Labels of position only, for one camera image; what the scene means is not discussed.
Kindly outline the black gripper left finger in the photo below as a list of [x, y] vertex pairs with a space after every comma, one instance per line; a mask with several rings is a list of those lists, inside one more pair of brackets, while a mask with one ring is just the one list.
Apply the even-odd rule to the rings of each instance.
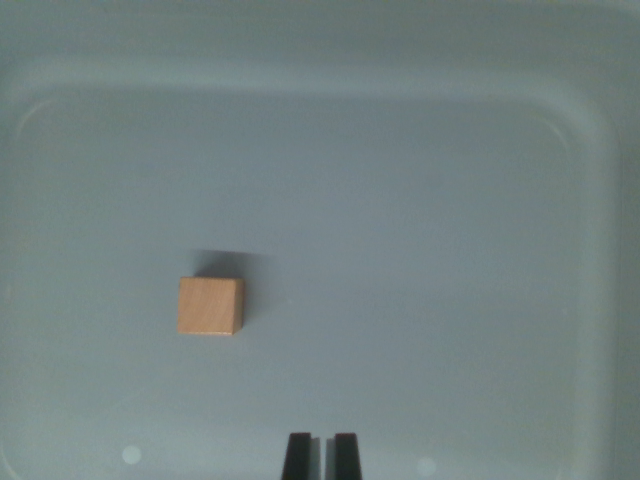
[[310, 432], [289, 435], [281, 479], [314, 480], [320, 478], [320, 439]]

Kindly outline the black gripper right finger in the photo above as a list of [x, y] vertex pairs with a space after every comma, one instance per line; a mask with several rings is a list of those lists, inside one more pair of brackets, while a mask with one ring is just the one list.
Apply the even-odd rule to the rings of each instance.
[[325, 479], [363, 479], [358, 438], [355, 433], [336, 433], [326, 441]]

